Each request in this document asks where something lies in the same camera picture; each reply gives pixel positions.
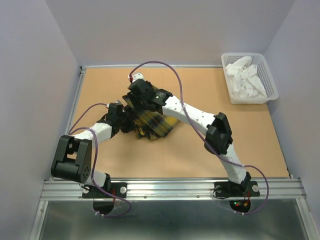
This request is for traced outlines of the white shirt in basket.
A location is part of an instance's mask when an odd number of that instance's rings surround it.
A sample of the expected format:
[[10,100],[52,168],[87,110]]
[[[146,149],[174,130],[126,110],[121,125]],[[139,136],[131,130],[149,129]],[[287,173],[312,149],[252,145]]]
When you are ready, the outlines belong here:
[[242,99],[267,97],[258,77],[258,66],[251,64],[251,61],[251,56],[244,56],[226,66],[226,74],[231,79],[232,93]]

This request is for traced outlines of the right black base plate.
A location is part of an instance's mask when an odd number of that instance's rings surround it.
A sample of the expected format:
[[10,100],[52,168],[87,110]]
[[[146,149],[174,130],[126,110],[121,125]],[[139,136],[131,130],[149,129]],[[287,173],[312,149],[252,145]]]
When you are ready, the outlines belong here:
[[216,181],[212,195],[218,199],[259,197],[260,190],[256,181],[250,181],[245,187],[230,181]]

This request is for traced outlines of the aluminium mounting rail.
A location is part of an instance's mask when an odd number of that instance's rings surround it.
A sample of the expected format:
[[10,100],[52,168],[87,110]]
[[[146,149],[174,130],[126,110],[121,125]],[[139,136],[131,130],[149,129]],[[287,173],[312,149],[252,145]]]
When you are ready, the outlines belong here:
[[[226,178],[114,178],[112,184],[126,183],[126,198],[129,201],[175,201],[214,200],[213,190]],[[274,199],[306,199],[302,181],[297,178],[270,178],[268,186],[262,178],[255,178],[259,196],[252,200],[263,200],[268,195]],[[84,201],[83,189],[78,183],[60,179],[45,181],[42,186],[42,201]]]

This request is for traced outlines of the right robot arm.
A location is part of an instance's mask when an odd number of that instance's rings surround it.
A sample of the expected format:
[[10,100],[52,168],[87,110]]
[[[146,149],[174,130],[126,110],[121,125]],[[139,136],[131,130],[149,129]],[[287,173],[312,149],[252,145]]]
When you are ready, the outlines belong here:
[[199,110],[183,103],[171,92],[155,89],[142,78],[130,80],[128,89],[133,105],[139,110],[157,112],[192,126],[204,139],[206,150],[219,158],[230,181],[231,192],[242,195],[248,190],[251,176],[236,154],[232,130],[224,113],[215,115]]

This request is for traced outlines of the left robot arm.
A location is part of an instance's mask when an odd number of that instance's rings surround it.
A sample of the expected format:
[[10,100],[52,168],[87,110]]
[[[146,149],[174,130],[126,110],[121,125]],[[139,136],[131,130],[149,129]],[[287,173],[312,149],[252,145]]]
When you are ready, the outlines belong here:
[[134,123],[129,106],[113,102],[106,107],[107,113],[93,126],[72,126],[67,135],[60,137],[50,173],[52,177],[80,184],[88,193],[110,198],[120,187],[112,186],[109,174],[96,170],[98,146],[120,131],[130,132]]

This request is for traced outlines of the yellow plaid long sleeve shirt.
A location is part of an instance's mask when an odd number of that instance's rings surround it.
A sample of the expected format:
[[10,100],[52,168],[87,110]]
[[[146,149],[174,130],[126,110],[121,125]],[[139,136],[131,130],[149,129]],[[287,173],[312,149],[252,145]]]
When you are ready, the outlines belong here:
[[123,133],[134,131],[138,139],[148,138],[150,141],[155,141],[165,138],[180,122],[174,117],[135,107],[136,100],[132,93],[127,93],[122,98],[126,102],[124,107],[126,117],[120,128]]

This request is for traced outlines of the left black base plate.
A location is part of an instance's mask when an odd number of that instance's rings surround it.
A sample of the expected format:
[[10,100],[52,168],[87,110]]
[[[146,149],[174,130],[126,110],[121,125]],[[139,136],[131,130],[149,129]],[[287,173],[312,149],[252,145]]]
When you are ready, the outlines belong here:
[[[126,182],[111,182],[110,187],[107,189],[101,187],[105,192],[107,190],[110,195],[120,197],[125,199],[127,197],[128,184]],[[82,187],[82,196],[83,199],[111,199],[112,196],[109,196],[99,190],[96,186],[85,185]]]

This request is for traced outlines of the white plastic laundry basket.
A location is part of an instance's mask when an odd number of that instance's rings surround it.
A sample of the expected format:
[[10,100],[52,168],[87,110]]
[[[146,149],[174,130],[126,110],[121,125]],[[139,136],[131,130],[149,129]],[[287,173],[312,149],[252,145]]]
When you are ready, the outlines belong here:
[[275,81],[262,54],[224,53],[221,62],[233,105],[264,104],[278,99]]

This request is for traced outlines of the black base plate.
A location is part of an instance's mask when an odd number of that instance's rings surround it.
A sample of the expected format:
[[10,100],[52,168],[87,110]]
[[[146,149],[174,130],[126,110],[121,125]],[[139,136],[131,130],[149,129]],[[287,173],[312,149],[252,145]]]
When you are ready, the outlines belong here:
[[[107,189],[101,187],[105,192],[107,190],[110,195],[120,197],[125,199],[127,197],[128,184],[126,182],[111,182],[110,187]],[[96,186],[85,185],[82,187],[82,196],[83,199],[111,199],[112,196],[109,196],[99,190]]]
[[260,190],[256,181],[250,181],[245,187],[230,181],[216,181],[212,195],[218,199],[259,197]]

